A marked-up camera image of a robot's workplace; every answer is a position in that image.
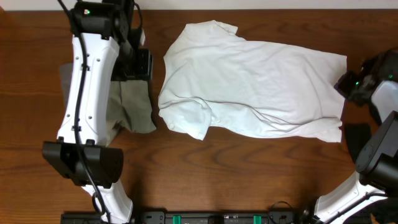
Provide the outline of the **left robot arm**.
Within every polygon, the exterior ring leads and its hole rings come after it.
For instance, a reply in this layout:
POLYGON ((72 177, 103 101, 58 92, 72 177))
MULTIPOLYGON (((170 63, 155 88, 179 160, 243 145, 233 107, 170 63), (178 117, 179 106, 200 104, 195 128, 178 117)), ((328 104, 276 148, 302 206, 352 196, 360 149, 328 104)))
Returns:
POLYGON ((66 10, 73 34, 73 68, 67 108, 44 159, 91 196, 93 213, 66 213, 62 223, 132 223, 132 200, 121 183, 124 154, 106 145, 111 82, 152 78, 153 56, 144 31, 132 28, 134 1, 78 1, 66 10))

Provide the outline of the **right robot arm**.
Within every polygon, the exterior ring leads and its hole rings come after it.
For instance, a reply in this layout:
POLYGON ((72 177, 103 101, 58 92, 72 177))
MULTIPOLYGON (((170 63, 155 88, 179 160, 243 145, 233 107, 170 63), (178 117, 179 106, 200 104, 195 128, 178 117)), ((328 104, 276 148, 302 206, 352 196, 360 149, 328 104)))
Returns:
POLYGON ((363 62, 361 71, 348 71, 334 85, 346 100, 368 105, 379 125, 344 126, 355 172, 334 191, 303 211, 301 223, 343 223, 369 205, 397 196, 397 49, 363 62))

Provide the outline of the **white t-shirt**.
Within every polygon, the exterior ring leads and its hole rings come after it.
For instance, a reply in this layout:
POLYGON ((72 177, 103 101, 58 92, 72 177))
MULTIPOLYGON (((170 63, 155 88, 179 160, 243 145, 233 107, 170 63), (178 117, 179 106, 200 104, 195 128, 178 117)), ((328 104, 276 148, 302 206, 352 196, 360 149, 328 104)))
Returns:
POLYGON ((218 21, 187 24, 164 56, 160 117, 195 139, 210 127, 251 138, 342 140, 344 55, 246 40, 218 21))

